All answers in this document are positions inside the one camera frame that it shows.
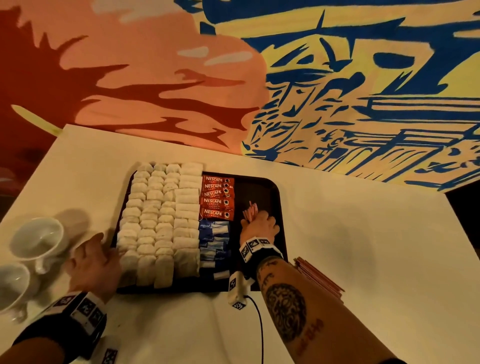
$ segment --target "wall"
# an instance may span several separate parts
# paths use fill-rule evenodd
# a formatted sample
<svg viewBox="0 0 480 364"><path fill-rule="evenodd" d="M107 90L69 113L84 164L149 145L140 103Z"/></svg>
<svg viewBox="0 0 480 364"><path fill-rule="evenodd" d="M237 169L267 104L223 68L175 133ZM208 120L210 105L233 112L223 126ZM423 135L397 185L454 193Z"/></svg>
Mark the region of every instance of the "wall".
<svg viewBox="0 0 480 364"><path fill-rule="evenodd" d="M0 47L3 193L66 123L441 192L480 179L477 0L0 0Z"/></svg>

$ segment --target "black tray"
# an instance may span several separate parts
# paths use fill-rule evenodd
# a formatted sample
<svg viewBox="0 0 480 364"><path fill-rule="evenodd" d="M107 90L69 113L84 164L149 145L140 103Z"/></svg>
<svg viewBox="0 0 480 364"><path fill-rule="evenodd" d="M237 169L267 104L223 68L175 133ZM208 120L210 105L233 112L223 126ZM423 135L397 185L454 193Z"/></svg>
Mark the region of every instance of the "black tray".
<svg viewBox="0 0 480 364"><path fill-rule="evenodd" d="M230 240L228 242L228 248L232 251L232 256L229 262L230 274L232 274L236 270L241 270L242 258L239 252L241 232L240 221L243 219L242 212L248 208L248 206L250 205L250 201L252 203L257 203L259 211L266 210L269 215L275 217L276 223L280 227L280 232L275 237L275 246L280 249L283 254L283 258L288 261L287 247L285 245L285 234L283 230L282 207L280 205L280 192L278 191L277 186L271 180L268 180L266 178L213 172L204 172L204 174L216 177L235 178L235 211L234 219L230 222ZM130 190L132 179L133 175L128 182L127 192ZM125 208L127 201L128 193L125 195L121 211L123 211L123 209ZM115 229L115 234L111 243L112 247L117 246L117 233L120 231L120 219L121 215L119 216L117 227ZM168 288L154 289L153 286L128 286L118 288L117 293L139 294L164 292L227 292L228 279L213 280L210 277L202 277L202 274L209 271L211 271L212 273L215 272L214 269L203 268L201 270L200 277L174 279L172 286ZM254 285L252 285L251 290L258 291L258 284L255 283Z"/></svg>

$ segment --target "circular tattoo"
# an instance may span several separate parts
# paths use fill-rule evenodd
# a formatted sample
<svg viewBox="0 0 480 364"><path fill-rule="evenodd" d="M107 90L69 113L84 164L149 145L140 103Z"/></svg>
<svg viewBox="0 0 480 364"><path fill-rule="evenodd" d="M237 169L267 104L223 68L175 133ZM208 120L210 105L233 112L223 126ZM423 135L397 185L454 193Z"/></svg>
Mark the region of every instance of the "circular tattoo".
<svg viewBox="0 0 480 364"><path fill-rule="evenodd" d="M305 299L294 286L285 283L271 285L266 292L268 311L284 342L295 339L307 321Z"/></svg>

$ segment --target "cup handle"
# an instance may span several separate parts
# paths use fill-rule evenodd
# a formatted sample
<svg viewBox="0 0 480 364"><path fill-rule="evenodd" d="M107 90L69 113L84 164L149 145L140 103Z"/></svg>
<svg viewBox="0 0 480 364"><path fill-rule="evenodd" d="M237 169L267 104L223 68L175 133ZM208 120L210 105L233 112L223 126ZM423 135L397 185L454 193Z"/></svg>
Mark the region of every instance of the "cup handle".
<svg viewBox="0 0 480 364"><path fill-rule="evenodd" d="M35 261L35 272L37 272L37 274L45 274L50 270L50 268L52 268L52 265L57 261L60 261L60 258L54 256L39 258Z"/></svg>
<svg viewBox="0 0 480 364"><path fill-rule="evenodd" d="M27 304L24 303L20 306L12 307L9 312L12 321L16 324L20 324L27 318Z"/></svg>

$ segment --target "hand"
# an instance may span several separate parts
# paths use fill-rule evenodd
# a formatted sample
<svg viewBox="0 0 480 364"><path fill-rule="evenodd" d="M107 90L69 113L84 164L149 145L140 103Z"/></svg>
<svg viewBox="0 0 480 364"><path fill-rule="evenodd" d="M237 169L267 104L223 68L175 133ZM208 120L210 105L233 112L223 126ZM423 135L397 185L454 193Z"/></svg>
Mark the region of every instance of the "hand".
<svg viewBox="0 0 480 364"><path fill-rule="evenodd" d="M107 303L117 289L121 267L117 250L102 247L102 239L99 233L78 246L64 269L70 275L69 292L91 292Z"/></svg>
<svg viewBox="0 0 480 364"><path fill-rule="evenodd" d="M275 222L275 218L273 216L268 217L268 212L266 211L260 211L251 223L248 223L247 220L242 220L240 244L254 237L267 238L273 244L275 235L280 232L280 227L275 225Z"/></svg>

